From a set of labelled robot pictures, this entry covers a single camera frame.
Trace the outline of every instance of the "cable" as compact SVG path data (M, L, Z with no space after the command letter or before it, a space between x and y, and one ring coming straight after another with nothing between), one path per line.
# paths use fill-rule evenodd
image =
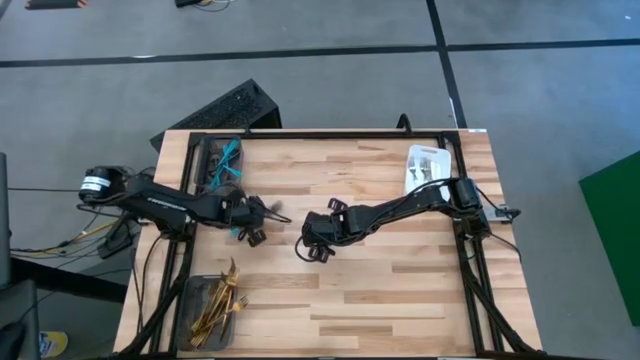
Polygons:
M98 276L104 276L104 275L108 275L108 274L113 274L113 273L116 273L116 272L129 271L129 270L131 270L131 269L120 269L120 270L105 271L105 272L103 272L103 273L99 273L99 274L95 274L95 275L88 275L88 276L91 276L91 277L98 277ZM33 309L35 309L36 307L38 307L38 305L39 305L41 302L43 302L45 299L49 298L51 295L53 295L53 294L57 294L57 293L58 293L57 291L52 291L52 292L50 292L49 294L47 294L47 295L45 295L45 296L41 297L40 299L38 299L38 300L36 301L36 303L35 303L35 304L33 304L32 306L30 306L30 307L29 307L29 308L24 312L24 314L22 314L22 316L20 316L20 320L19 320L19 322L20 322L20 321L22 321L22 320L24 320L25 316L27 316L27 314L29 314L29 312L31 312L31 310L33 310Z
M69 255L76 254L76 253L78 253L78 252L80 252L80 251L82 251L82 250L84 250L84 249L88 248L89 246L96 244L98 241L103 240L104 238L105 238L104 236L99 237L99 238L95 239L94 241L90 242L87 246L85 246L85 247L83 247L83 248L81 248L81 249L78 249L78 250L76 250L76 251L74 251L74 252L72 252L72 253L69 253ZM56 267L55 267L55 269L59 269L59 268L61 268L61 267L65 266L65 265L68 265L68 264L74 263L74 262L76 262L76 261L78 261L78 260L80 260L80 259L82 259L82 258L85 258L85 257L88 257L88 256L93 256L93 255L91 255L91 253L92 253L92 252L94 252L94 251L96 251L96 249L91 250L91 251L89 251L88 253L86 253L86 254L84 254L84 255L82 255L82 256L78 256L78 257L76 257L76 258L75 258L75 259L73 259L73 260L69 260L69 261L67 261L66 263L62 263L61 265L56 266Z
M218 161L218 164L216 165L213 178L209 183L209 189L215 190L218 187L222 186L223 183L228 182L228 181L223 181L224 178L227 178L227 176L225 176L226 173L229 173L235 176L236 178L242 177L242 172L234 169L230 165L231 160L233 160L235 157L240 155L240 150L238 150L239 146L240 146L240 138L237 136L233 137L228 144L222 146L222 157L220 158L220 161Z
M142 304L144 304L144 288L145 288L145 282L146 282L146 277L147 277L147 267L149 266L149 258L151 258L151 254L153 253L153 248L156 247L156 244L158 243L158 241L160 241L160 237L162 236L162 234L158 235L158 237L153 241L153 244L151 244L151 248L149 249L149 253L147 254L147 258L144 260L144 267L142 268L142 290L140 291L140 312L138 313L140 316L138 317L138 328L142 328L142 323L144 322L143 316L142 316Z
M65 241L61 242L60 244L58 244L57 246L49 247L49 248L44 248L44 249L20 249L20 248L13 248L13 249L11 249L11 251L12 251L12 252L27 253L27 254L50 254L50 253L49 253L49 251L57 250L57 249L61 249L61 248L67 247L67 246L71 245L72 243L78 243L80 240L82 240L82 239L84 239L84 238L86 238L86 237L88 237L88 236L91 236L91 235L93 235L93 234L96 234L96 233L98 233L98 232L100 232L100 231L102 231L102 230L106 229L107 227L109 227L109 226L111 226L111 225L115 224L115 222L112 222L112 223L109 223L109 224L104 224L104 225L98 226L97 228L95 228L95 229L93 229L93 230L91 230L91 231L87 232L87 229L88 229L91 225L93 225L93 223L96 221L96 219L98 218L98 216L99 216L99 215L102 215L102 213L101 213L100 211L101 211L101 210L98 210L98 211L95 213L95 216L94 216L94 217L89 221L89 223L87 223L87 225L85 225L85 226L82 228L82 231L80 231L80 234L78 234L76 237L74 237L74 238L73 238L73 239L71 239L71 240L65 240ZM29 257L29 256L26 256L26 255L24 255L24 254L14 254L14 255L20 255L20 256Z
M203 9L203 7L205 7L205 6L209 6L209 5L213 4L214 2L217 2L217 1L211 1L211 2L209 2L207 5L194 4L194 5L192 5L192 6L193 6L194 8L196 8L196 9L198 9L198 10L200 10L200 11L204 11L204 12L220 12L220 11L224 11L226 8L228 8L228 7L229 7L229 5L231 5L231 1L229 1L229 2L225 2L225 5L224 5L222 8L220 8L220 9L215 9L215 10L207 10L207 9Z
M98 214L98 215L102 215L102 216L109 216L109 217L120 217L121 215L117 215L117 214L104 214L102 212L100 212L99 210L93 210L93 207L90 205L86 205L86 204L78 204L76 205L76 209L80 210L80 211L84 211L84 212L88 212L88 213L92 213L92 214Z
M520 250L518 249L517 246L513 245L511 242L501 238L500 236L494 234L494 233L489 233L490 236L500 240L501 242L503 242L505 245L509 246L510 248L512 248L515 252L518 253L518 259L520 259L520 262L522 262L522 254L520 254Z
M136 252L131 251L131 272L133 273L133 283L136 286L136 299L138 300L138 326L136 332L139 334L142 330L142 298L140 297L140 287L138 286L138 270L136 270Z
M302 260L302 261L305 261L305 262L316 262L316 260L306 258L306 257L302 256L302 254L300 254L300 251L298 251L298 245L300 245L301 241L302 241L302 236L300 238L298 238L298 241L296 241L296 245L293 247L293 249L296 252L296 255L298 256L298 258L300 260Z
M105 272L101 272L101 273L97 273L97 274L93 274L93 275L87 275L87 276L91 276L91 277L98 277L98 276L104 276L104 275L109 275L109 274L115 274L115 273L125 272L125 271L131 271L131 269L118 269L118 270L111 270L111 271L105 271Z
M504 214L504 216L509 220L509 222L512 222L513 219L515 219L518 215L520 215L520 210L518 210L518 209L500 208L496 204L494 204L493 201L491 201L491 199L489 199L487 194L485 194L484 191L482 191L479 187L476 186L476 190L478 190L480 195L482 195L482 197L485 200L487 200L489 205L491 205L494 209L496 209L497 211L500 211L502 214Z

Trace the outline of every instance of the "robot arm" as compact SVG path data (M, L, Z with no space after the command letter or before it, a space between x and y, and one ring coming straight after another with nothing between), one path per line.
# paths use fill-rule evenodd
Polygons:
M145 173L131 175L122 167L99 166L87 170L79 197L91 207L116 206L153 221L168 235L179 235L198 222L217 228L242 228L249 244L266 238L260 229L267 209L257 196L247 197L238 187L191 195L153 182Z
M451 199L445 201L440 188L446 186ZM382 225L426 211L439 211L460 219L465 232L486 237L489 224L482 211L475 183L471 179L442 179L424 184L407 195L377 205L346 204L331 199L330 215L309 212L302 227L302 243L310 248L309 261L326 263L335 255L330 246L348 246L375 233Z

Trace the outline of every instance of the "wooden table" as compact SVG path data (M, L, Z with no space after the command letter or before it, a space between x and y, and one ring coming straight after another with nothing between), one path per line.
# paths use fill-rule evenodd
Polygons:
M179 188L188 137L185 130L166 133L156 182ZM504 202L487 133L460 130L460 138L469 177L493 201ZM191 275L226 271L233 257L241 270L240 295L251 301L237 316L233 344L220 353L199 355L473 355L448 217L425 213L385 225L354 246L336 249L337 256L327 264L305 263L294 254L307 212L328 213L329 198L373 205L402 196L403 168L412 144L437 146L423 139L243 140L242 186L267 205L282 201L282 213L293 223L267 221L268 239L256 248L238 242L228 230L198 227ZM513 241L510 225L492 224L492 230ZM154 227L141 234L138 274L157 235ZM491 239L483 244L496 305L525 342L540 348L516 253ZM167 241L158 244L149 261L145 318L157 305L167 246ZM480 305L479 316L490 349ZM115 351L135 336L137 317L132 277ZM161 350L168 347L172 319L173 307L163 327Z

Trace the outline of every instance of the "label on motor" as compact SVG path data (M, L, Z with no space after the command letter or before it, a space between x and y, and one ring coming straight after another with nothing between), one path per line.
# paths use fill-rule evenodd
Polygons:
M103 178L99 178L97 176L85 176L84 180L82 180L83 184L91 183L91 184L99 184L102 186L109 187L111 185L111 181Z
M83 183L82 186L80 187L80 190L100 191L102 190L102 186L98 184Z

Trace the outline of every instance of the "black metal frame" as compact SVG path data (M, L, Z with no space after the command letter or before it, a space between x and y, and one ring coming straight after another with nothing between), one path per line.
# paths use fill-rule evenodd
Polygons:
M411 123L406 115L402 115L400 120L398 121L397 128L399 130L388 130L388 131L310 131L310 132L286 132L286 131L251 131L245 130L244 132L234 132L229 131L225 133L216 133L216 136L221 138L230 138L239 136L243 140L252 140L252 139L431 139L435 140L440 148L447 148L447 142L453 149L454 158L456 160L457 168L458 168L458 176L466 177L467 171L464 163L464 156L462 153L462 147L460 142L460 136L458 131L423 131L423 130L413 130L411 127ZM192 173L191 165L193 164L193 157L195 154L196 145L199 143L199 140L207 135L206 133L194 132L191 133L188 140L188 148L187 154L185 158L185 166L183 168L183 178L181 181L181 189L186 190L189 184L190 174ZM469 276L469 274L465 274L464 271L470 272L471 276L473 272L471 267L469 266L469 261L467 260L467 253L464 245L464 236L460 233L460 229L456 227L454 222L454 231L456 234L456 246L458 249L458 256L460 261L460 268L463 276ZM184 252L183 258L183 267L186 266L190 268L191 260L193 257L193 242L195 238L191 238L188 240L188 248ZM484 257L484 252L481 244L477 244L474 247L474 251L476 252L475 261L480 273L480 284L482 286L481 291L490 301L493 301L493 294L491 291L491 284L489 282L489 275L487 271L487 264ZM173 274L173 267L175 263L175 258L177 256L177 244L176 246L170 246L167 259L165 263L165 268L163 272L163 282L162 288L160 291L160 299L159 303L165 302L165 297L168 294L169 283L171 274ZM483 341L482 341L482 330L480 328L480 319L478 317L478 311L475 302L474 290L478 291L478 289L474 289L470 286L466 281L463 281L464 284L464 292L465 292L465 301L467 305L467 309L469 311L469 322L471 326L471 332L474 342L474 348L477 354L485 351ZM177 294L177 302L178 305L180 303L180 294ZM488 309L488 314L498 313L499 311L495 306L492 309ZM174 322L172 325L170 345L169 345L169 353L175 353L175 333L177 328L176 322L177 311L174 314ZM502 345L502 338L500 335L500 331L495 324L495 321L489 317L492 338L494 340L494 350L503 351L504 347ZM159 350L159 334L162 331L162 322L155 324L156 328L154 330L154 337L152 338L150 352L157 352Z

